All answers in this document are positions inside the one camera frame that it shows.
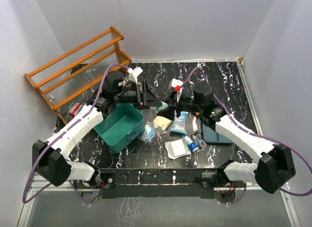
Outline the white bottle green label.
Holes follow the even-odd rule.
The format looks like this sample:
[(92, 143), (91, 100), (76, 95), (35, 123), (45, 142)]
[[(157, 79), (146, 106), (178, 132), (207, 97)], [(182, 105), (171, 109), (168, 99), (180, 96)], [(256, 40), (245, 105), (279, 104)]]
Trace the white bottle green label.
[(161, 111), (161, 110), (166, 109), (167, 107), (168, 107), (168, 104), (165, 103), (165, 102), (162, 102), (162, 106), (160, 106), (160, 107), (158, 108), (158, 110)]

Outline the beige gauze roll pack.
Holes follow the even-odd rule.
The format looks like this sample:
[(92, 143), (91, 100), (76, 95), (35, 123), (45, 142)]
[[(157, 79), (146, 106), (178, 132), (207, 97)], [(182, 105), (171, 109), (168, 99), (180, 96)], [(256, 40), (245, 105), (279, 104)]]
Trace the beige gauze roll pack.
[(159, 135), (163, 135), (171, 123), (172, 123), (171, 120), (161, 116), (157, 116), (153, 120), (153, 126)]

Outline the blue white swab bag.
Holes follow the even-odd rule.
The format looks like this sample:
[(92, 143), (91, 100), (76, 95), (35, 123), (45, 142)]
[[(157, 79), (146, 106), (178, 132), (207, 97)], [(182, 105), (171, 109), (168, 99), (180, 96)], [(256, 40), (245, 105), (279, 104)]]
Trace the blue white swab bag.
[(188, 117), (188, 112), (181, 111), (180, 116), (177, 116), (177, 113), (175, 112), (175, 119), (173, 122), (173, 127), (170, 129), (173, 133), (180, 133), (180, 134), (187, 134), (186, 131), (186, 120)]

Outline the teal plastic medicine box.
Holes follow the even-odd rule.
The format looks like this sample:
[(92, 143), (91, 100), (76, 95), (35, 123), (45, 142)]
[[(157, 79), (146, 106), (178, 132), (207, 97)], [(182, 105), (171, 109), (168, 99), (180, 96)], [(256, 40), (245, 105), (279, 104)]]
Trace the teal plastic medicine box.
[(130, 103), (121, 103), (94, 130), (114, 153), (120, 153), (144, 132), (144, 115)]

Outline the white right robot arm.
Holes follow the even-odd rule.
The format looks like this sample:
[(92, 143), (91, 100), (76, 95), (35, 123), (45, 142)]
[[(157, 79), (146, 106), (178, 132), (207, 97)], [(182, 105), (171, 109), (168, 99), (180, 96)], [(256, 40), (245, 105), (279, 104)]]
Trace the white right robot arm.
[(205, 126), (231, 140), (252, 158), (253, 163), (229, 160), (220, 166), (217, 180), (222, 186), (229, 186), (234, 181), (250, 182), (273, 194), (296, 175), (290, 148), (256, 136), (229, 115), (208, 84), (195, 84), (190, 98), (182, 93), (182, 82), (172, 79), (168, 92), (165, 99), (168, 106), (158, 112), (159, 116), (173, 120), (183, 111), (199, 113)]

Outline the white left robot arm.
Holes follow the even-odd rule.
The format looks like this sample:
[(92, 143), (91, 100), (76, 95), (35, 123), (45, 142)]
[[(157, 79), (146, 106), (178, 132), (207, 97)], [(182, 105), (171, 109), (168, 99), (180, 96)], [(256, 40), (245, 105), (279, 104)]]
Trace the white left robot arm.
[(99, 185), (99, 169), (87, 162), (68, 160), (72, 150), (90, 131), (95, 130), (113, 151), (122, 151), (144, 131), (142, 109), (162, 107), (146, 82), (137, 84), (134, 74), (104, 72), (97, 93), (58, 133), (32, 146), (32, 171), (54, 186), (66, 181), (84, 181), (89, 187)]

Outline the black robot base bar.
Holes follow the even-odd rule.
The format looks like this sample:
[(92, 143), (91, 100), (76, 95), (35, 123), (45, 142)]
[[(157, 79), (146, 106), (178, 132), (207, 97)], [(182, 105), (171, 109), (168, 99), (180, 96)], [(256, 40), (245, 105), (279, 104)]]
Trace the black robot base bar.
[(84, 192), (97, 192), (102, 199), (128, 197), (200, 197), (213, 199), (218, 191), (237, 191), (243, 182), (223, 183), (213, 168), (101, 169), (93, 186), (74, 182)]

